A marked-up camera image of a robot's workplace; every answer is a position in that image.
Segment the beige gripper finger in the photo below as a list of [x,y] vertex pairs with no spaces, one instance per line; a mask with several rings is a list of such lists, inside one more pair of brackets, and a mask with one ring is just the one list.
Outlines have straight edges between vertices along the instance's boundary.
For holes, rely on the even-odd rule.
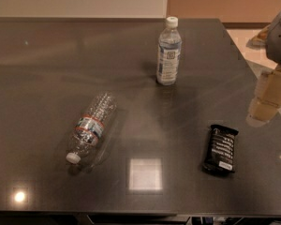
[[277,112],[277,107],[262,103],[260,99],[254,97],[248,108],[246,122],[253,128],[262,127],[272,120]]
[[263,104],[281,107],[281,65],[271,71],[261,71],[255,88],[255,97]]

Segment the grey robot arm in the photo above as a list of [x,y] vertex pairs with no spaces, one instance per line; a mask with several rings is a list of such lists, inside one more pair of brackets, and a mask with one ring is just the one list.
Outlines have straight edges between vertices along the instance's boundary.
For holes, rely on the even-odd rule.
[[269,25],[265,50],[267,58],[277,66],[271,72],[262,71],[257,81],[246,117],[246,122],[255,128],[272,120],[281,108],[281,11]]

